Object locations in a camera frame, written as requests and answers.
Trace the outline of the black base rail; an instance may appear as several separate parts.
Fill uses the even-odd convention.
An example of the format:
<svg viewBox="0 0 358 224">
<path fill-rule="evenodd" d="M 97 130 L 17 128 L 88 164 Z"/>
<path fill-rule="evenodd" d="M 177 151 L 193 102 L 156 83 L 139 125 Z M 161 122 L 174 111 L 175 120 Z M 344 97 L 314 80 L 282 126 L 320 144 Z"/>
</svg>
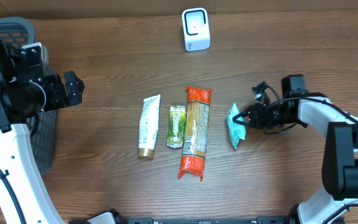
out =
<svg viewBox="0 0 358 224">
<path fill-rule="evenodd" d="M 125 218 L 117 210 L 110 209 L 87 219 L 69 220 L 69 224 L 296 224 L 297 216 L 258 216 L 257 218 L 223 218 L 223 219 L 153 219 L 150 217 Z"/>
</svg>

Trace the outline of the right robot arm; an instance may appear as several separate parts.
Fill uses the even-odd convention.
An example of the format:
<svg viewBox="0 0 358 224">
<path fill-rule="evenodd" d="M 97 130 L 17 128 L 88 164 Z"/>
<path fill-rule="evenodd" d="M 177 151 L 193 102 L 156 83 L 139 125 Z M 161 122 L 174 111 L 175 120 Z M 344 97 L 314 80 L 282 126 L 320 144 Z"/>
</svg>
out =
<svg viewBox="0 0 358 224">
<path fill-rule="evenodd" d="M 288 216 L 257 217 L 257 223 L 344 223 L 342 214 L 358 207 L 358 117 L 340 109 L 322 93 L 306 89 L 303 75 L 281 80 L 282 95 L 271 102 L 266 82 L 253 86 L 256 102 L 240 111 L 233 105 L 227 114 L 233 145 L 246 136 L 247 128 L 273 135 L 297 124 L 311 126 L 324 138 L 322 186 Z"/>
</svg>

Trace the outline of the orange noodle package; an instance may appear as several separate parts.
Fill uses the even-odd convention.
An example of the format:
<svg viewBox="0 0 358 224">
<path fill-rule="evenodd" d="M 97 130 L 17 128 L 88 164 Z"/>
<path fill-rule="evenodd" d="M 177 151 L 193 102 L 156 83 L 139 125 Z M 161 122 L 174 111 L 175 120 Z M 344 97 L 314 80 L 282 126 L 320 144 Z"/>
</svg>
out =
<svg viewBox="0 0 358 224">
<path fill-rule="evenodd" d="M 186 86 L 188 94 L 183 150 L 178 178 L 190 173 L 203 180 L 212 90 Z"/>
</svg>

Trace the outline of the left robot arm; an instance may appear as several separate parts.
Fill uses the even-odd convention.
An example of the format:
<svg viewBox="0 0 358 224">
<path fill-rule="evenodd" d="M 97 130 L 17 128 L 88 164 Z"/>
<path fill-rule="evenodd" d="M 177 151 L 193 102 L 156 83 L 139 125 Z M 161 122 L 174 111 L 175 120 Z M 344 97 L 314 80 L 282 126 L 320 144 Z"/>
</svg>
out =
<svg viewBox="0 0 358 224">
<path fill-rule="evenodd" d="M 21 49 L 0 40 L 0 208 L 7 223 L 63 223 L 31 146 L 27 118 L 82 102 L 84 83 L 74 72 L 45 75 L 42 44 Z"/>
</svg>

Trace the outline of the white cream tube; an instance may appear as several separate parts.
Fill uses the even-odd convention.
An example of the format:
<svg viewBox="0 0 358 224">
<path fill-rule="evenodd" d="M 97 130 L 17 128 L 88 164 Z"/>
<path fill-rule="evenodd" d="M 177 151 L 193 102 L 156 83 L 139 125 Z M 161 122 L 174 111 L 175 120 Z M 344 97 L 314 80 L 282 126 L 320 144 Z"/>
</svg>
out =
<svg viewBox="0 0 358 224">
<path fill-rule="evenodd" d="M 161 95 L 145 98 L 139 122 L 138 158 L 153 159 L 158 136 Z"/>
</svg>

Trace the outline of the white barcode scanner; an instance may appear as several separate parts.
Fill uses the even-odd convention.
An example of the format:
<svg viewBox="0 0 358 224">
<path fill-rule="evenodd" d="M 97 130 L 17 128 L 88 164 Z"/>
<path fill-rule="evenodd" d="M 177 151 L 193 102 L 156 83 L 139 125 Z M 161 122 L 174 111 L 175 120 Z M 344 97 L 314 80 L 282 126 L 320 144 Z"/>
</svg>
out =
<svg viewBox="0 0 358 224">
<path fill-rule="evenodd" d="M 210 47 L 211 36 L 206 9 L 186 9 L 181 15 L 185 50 L 188 52 L 206 50 Z"/>
</svg>

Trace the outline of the green snack pouch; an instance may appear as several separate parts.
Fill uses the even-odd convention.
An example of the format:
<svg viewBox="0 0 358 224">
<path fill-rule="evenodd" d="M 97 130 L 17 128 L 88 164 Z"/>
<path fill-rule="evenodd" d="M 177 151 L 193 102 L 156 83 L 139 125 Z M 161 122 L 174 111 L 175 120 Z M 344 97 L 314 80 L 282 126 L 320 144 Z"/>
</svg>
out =
<svg viewBox="0 0 358 224">
<path fill-rule="evenodd" d="M 183 105 L 171 105 L 168 125 L 167 146 L 181 148 L 184 143 L 186 108 Z"/>
</svg>

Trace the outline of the dark grey plastic basket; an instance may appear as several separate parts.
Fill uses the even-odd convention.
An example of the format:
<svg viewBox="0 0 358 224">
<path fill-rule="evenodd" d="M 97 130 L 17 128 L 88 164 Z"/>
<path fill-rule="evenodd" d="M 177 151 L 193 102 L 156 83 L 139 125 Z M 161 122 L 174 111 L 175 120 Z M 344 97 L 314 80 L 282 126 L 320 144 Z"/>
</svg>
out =
<svg viewBox="0 0 358 224">
<path fill-rule="evenodd" d="M 26 19 L 21 17 L 0 18 L 0 40 L 20 48 L 35 43 L 35 29 Z M 30 138 L 35 162 L 41 174 L 52 168 L 55 155 L 55 138 L 57 129 L 58 111 L 39 113 L 39 124 L 35 118 L 27 120 L 30 130 L 36 128 L 35 134 Z"/>
</svg>

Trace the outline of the teal wet wipes pack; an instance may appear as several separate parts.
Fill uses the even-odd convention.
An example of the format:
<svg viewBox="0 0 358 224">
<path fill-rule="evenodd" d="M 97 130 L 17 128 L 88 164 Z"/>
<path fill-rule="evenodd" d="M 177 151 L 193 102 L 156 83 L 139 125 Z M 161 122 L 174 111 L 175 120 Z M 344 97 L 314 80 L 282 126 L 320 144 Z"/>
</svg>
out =
<svg viewBox="0 0 358 224">
<path fill-rule="evenodd" d="M 240 113 L 239 108 L 234 102 L 232 107 L 227 112 L 227 127 L 229 131 L 229 139 L 235 150 L 237 150 L 237 146 L 240 140 L 246 139 L 246 127 L 242 124 L 235 123 L 233 121 L 233 117 Z"/>
</svg>

